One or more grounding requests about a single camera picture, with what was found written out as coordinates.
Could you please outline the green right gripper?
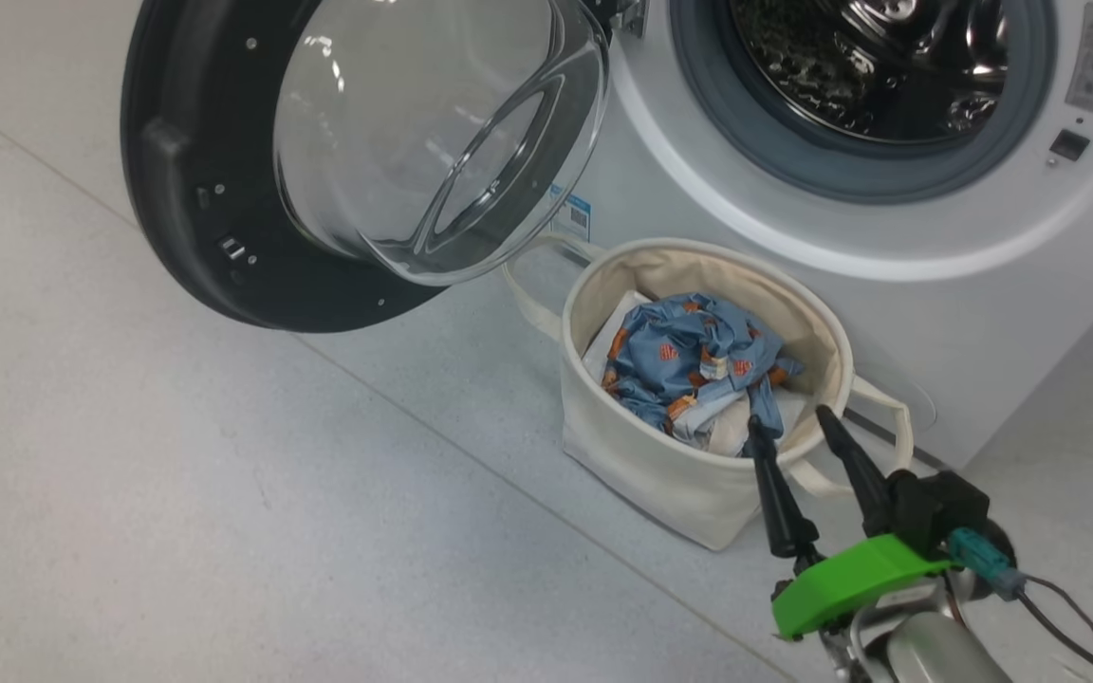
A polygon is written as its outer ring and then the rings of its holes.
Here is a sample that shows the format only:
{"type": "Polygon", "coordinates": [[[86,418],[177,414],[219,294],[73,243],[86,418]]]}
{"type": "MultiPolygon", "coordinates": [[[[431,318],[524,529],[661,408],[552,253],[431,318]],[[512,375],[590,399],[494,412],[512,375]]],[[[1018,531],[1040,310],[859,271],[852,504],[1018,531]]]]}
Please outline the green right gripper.
{"type": "Polygon", "coordinates": [[[747,457],[754,466],[769,553],[794,562],[792,579],[777,582],[771,596],[773,631],[784,641],[815,636],[841,682],[919,682],[924,675],[916,666],[898,669],[902,656],[889,648],[907,619],[953,617],[944,579],[954,563],[942,552],[927,560],[889,533],[892,498],[883,472],[831,407],[819,405],[815,414],[825,444],[844,467],[868,539],[828,557],[816,549],[816,525],[795,501],[771,432],[751,415],[747,457]]]}

